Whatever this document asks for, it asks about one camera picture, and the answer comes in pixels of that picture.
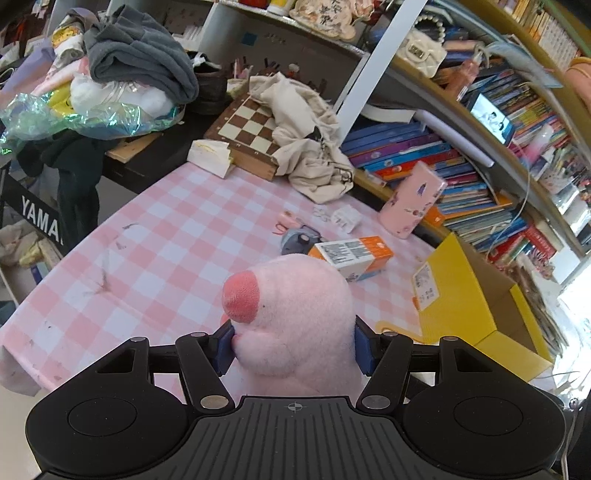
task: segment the scissors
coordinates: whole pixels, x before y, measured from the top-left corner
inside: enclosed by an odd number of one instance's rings
[[[301,228],[303,225],[304,222],[300,218],[296,217],[289,210],[284,210],[279,214],[279,218],[275,224],[275,232],[273,233],[275,235],[283,235],[290,228]]]

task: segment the metal screw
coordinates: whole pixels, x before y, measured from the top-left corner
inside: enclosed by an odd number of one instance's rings
[[[222,395],[208,395],[201,399],[201,406],[208,410],[219,410],[228,405],[230,401]]]
[[[390,406],[390,401],[383,395],[369,395],[361,401],[361,404],[370,410],[383,410]]]

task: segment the pink pencil case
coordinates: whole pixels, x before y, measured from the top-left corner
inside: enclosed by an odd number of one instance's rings
[[[446,186],[447,182],[433,170],[422,161],[417,162],[378,213],[380,223],[391,234],[407,238]]]

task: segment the table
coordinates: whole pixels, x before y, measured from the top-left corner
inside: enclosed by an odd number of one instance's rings
[[[356,313],[370,326],[388,320],[419,331],[410,278],[433,248],[388,234],[376,212],[351,197],[328,207],[345,203],[363,216],[352,235],[314,217],[314,204],[284,179],[270,183],[236,168],[222,180],[179,167],[72,250],[0,329],[0,383],[14,390],[26,372],[54,390],[130,337],[162,345],[213,332],[223,282],[279,255],[272,230],[284,209],[329,239],[382,236],[395,257],[379,275],[351,284]],[[232,369],[227,387],[236,381]],[[164,377],[157,384],[181,395],[178,379]]]

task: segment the pink stuffed animal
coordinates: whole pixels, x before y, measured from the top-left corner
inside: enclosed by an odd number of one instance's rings
[[[293,254],[232,275],[223,309],[246,395],[348,395],[362,374],[355,362],[355,313],[349,285],[327,262]]]

